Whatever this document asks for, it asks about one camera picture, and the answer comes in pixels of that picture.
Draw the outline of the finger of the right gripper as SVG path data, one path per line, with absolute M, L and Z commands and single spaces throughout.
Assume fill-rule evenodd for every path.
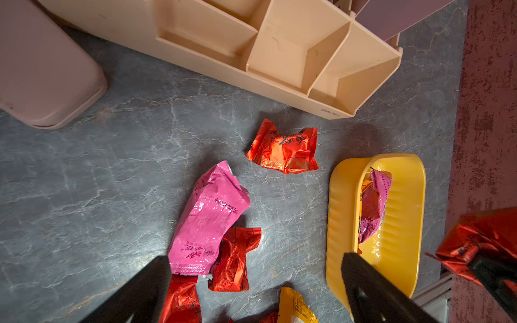
M 516 322 L 516 292 L 508 285 L 516 283 L 516 263 L 479 254 L 467 266 L 512 321 Z

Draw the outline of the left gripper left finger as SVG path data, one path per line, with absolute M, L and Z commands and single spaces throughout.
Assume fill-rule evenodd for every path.
M 171 277 L 168 257 L 156 257 L 82 322 L 157 322 Z

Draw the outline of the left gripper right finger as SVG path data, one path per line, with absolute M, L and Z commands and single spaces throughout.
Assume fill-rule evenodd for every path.
M 343 255 L 341 275 L 354 322 L 435 322 L 359 254 Z

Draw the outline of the red tea bag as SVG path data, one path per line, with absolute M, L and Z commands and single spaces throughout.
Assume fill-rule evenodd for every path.
M 516 264 L 516 207 L 464 214 L 434 255 L 456 275 L 481 285 L 468 264 L 478 255 Z
M 315 171 L 319 169 L 315 159 L 317 139 L 317 128 L 282 136 L 272 121 L 264 119 L 245 156 L 262 168 L 283 174 Z
M 159 323 L 201 323 L 201 305 L 197 294 L 198 276 L 173 275 Z
M 219 247 L 219 256 L 211 268 L 208 288 L 213 292 L 243 292 L 249 290 L 246 255 L 259 247 L 261 228 L 232 227 Z

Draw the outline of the yellow tea bag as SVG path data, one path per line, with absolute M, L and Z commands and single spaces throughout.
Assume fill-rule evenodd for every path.
M 278 323 L 319 323 L 301 294 L 290 287 L 282 287 Z

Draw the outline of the pink tea bag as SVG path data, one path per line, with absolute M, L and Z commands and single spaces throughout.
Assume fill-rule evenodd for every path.
M 168 252 L 172 274 L 208 275 L 218 259 L 223 236 L 249 207 L 249 192 L 227 161 L 204 173 L 174 230 Z
M 360 201 L 359 244 L 364 243 L 379 230 L 385 218 L 387 199 L 393 184 L 390 172 L 374 168 L 370 168 L 370 172 L 367 173 L 364 180 L 371 180 L 372 186 L 364 193 L 363 200 Z

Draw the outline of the orange tea bag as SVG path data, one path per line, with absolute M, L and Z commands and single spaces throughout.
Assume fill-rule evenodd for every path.
M 361 193 L 360 193 L 360 200 L 362 201 L 363 200 L 363 197 L 364 197 L 364 193 L 368 191 L 368 189 L 372 186 L 372 181 L 371 180 L 364 180 L 362 182 L 362 187 L 361 187 Z

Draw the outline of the red tea bag top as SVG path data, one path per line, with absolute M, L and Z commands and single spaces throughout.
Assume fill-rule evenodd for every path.
M 315 171 L 319 169 L 315 159 L 317 139 L 317 128 L 282 136 L 272 121 L 264 119 L 245 156 L 262 168 L 283 174 Z

